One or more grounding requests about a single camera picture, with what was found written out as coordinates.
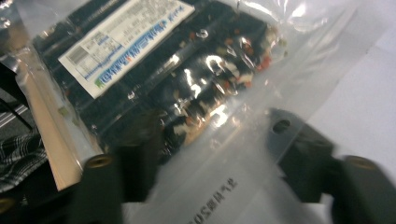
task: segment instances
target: black cable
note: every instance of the black cable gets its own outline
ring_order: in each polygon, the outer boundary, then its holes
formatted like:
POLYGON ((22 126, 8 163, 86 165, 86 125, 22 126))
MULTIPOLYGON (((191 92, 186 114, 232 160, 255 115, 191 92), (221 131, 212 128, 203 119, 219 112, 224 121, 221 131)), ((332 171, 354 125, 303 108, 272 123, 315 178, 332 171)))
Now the black cable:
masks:
POLYGON ((11 106, 9 106, 6 101, 0 99, 0 105, 3 105, 5 108, 7 108, 9 112, 11 112, 18 120, 20 120, 26 126, 26 128, 29 129, 29 131, 33 130, 32 126, 30 126, 30 124, 26 122, 26 120, 21 117, 21 115, 19 115, 11 106))

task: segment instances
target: plastic wrap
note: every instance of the plastic wrap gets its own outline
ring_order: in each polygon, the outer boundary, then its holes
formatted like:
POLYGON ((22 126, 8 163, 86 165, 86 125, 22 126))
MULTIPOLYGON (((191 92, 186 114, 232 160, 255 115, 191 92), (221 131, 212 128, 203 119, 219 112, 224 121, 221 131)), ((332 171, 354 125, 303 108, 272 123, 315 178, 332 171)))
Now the plastic wrap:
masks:
MULTIPOLYGON (((331 82, 321 83, 319 73, 331 64, 326 59, 356 3, 185 1, 194 8, 189 16, 105 91, 89 94, 59 58, 124 2, 131 1, 91 1, 36 36, 19 53, 27 71, 56 83, 77 126, 103 151, 134 115, 152 108, 163 112, 167 148, 161 153, 163 161, 173 157, 149 202, 125 206, 126 220, 244 220, 247 205, 271 185, 266 181, 282 154, 266 150, 274 122, 270 108, 307 119, 320 106, 324 96, 309 104, 313 93, 306 90, 336 81, 327 77, 331 82)), ((271 198, 267 194, 261 197, 271 198)))

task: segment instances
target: black object with hole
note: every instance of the black object with hole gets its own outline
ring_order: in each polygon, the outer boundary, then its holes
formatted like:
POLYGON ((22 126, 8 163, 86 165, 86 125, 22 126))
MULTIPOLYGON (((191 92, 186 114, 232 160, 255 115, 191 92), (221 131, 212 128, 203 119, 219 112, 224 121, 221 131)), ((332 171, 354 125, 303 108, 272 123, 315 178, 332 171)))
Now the black object with hole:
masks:
POLYGON ((303 203, 319 203, 327 193, 334 198, 334 224, 396 223, 396 188, 375 163, 356 156, 339 161, 332 157, 333 144, 308 125, 289 129, 299 131, 278 165, 303 203))

